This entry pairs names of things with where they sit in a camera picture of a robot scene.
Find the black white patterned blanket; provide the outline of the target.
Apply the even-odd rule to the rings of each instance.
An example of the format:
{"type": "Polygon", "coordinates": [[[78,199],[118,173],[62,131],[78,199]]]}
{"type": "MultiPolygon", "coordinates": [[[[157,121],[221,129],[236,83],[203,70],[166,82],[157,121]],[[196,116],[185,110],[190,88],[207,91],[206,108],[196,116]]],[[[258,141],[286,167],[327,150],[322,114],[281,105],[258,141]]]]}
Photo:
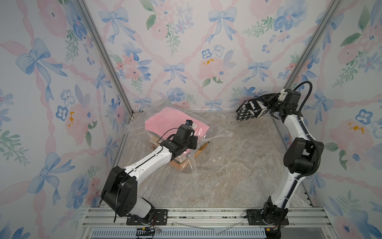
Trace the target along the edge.
{"type": "Polygon", "coordinates": [[[271,109],[270,101],[276,99],[279,95],[279,93],[266,94],[245,101],[236,110],[236,120],[250,120],[263,116],[271,109]]]}

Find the pink fluffy blanket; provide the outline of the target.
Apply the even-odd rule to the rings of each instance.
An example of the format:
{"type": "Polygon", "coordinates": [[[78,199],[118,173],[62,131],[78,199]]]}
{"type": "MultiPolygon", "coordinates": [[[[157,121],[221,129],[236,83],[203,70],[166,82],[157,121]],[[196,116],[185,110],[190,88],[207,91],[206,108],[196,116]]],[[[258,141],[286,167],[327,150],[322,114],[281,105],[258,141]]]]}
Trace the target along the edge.
{"type": "Polygon", "coordinates": [[[177,128],[187,120],[193,122],[192,128],[199,138],[207,137],[213,130],[212,123],[208,120],[174,107],[164,107],[156,112],[147,111],[142,118],[149,141],[153,144],[158,144],[171,134],[175,134],[177,128]]]}

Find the clear plastic vacuum bag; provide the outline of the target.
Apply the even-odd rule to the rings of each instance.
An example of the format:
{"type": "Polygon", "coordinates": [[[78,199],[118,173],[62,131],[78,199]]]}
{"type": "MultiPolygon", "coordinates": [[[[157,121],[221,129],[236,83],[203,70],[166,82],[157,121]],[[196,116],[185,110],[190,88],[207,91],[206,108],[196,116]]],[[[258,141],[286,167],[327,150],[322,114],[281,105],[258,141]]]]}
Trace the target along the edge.
{"type": "Polygon", "coordinates": [[[233,132],[220,123],[182,109],[168,100],[140,112],[126,132],[151,149],[160,145],[176,150],[170,165],[179,172],[197,173],[199,166],[221,163],[233,132]]]}

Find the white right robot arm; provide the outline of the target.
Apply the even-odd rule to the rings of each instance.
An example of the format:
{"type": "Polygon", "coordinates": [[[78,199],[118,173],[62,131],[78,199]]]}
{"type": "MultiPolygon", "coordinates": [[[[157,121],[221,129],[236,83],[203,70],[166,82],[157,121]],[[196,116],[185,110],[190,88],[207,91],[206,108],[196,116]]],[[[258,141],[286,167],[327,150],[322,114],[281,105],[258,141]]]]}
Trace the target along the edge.
{"type": "Polygon", "coordinates": [[[300,92],[282,89],[278,95],[266,101],[272,113],[278,112],[292,138],[292,143],[284,155],[286,170],[283,179],[275,193],[264,204],[262,218],[268,225],[285,219],[289,199],[302,180],[318,170],[324,150],[323,143],[316,141],[310,134],[303,122],[302,113],[297,109],[300,97],[300,92]]]}

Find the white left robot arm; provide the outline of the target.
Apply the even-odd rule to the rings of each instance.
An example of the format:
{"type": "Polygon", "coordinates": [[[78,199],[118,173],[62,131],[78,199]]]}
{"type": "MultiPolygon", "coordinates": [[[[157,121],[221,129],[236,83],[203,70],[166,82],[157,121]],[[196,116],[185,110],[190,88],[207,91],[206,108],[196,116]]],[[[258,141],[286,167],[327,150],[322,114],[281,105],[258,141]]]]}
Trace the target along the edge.
{"type": "Polygon", "coordinates": [[[161,166],[173,161],[188,149],[196,149],[198,137],[193,121],[187,120],[177,128],[175,134],[162,141],[146,157],[121,168],[114,167],[106,180],[100,198],[110,206],[116,216],[132,215],[144,224],[154,218],[155,207],[146,199],[138,198],[139,185],[161,166]]]}

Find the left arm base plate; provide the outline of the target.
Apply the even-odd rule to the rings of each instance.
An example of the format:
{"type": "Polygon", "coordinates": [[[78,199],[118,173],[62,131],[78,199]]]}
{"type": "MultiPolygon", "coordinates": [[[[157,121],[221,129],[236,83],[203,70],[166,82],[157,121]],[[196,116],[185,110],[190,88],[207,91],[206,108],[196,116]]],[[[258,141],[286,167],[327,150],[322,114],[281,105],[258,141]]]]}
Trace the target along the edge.
{"type": "Polygon", "coordinates": [[[154,209],[144,218],[128,214],[126,224],[128,226],[165,226],[167,225],[168,212],[167,209],[154,209]]]}

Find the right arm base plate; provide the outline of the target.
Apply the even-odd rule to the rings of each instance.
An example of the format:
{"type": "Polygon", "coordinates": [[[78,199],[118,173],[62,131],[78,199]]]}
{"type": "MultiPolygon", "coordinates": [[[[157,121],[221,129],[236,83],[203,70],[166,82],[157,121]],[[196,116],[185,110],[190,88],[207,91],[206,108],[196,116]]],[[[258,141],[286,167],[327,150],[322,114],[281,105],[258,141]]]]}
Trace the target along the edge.
{"type": "Polygon", "coordinates": [[[279,223],[281,212],[279,208],[268,213],[264,209],[247,209],[244,218],[248,220],[250,226],[275,227],[279,223]]]}

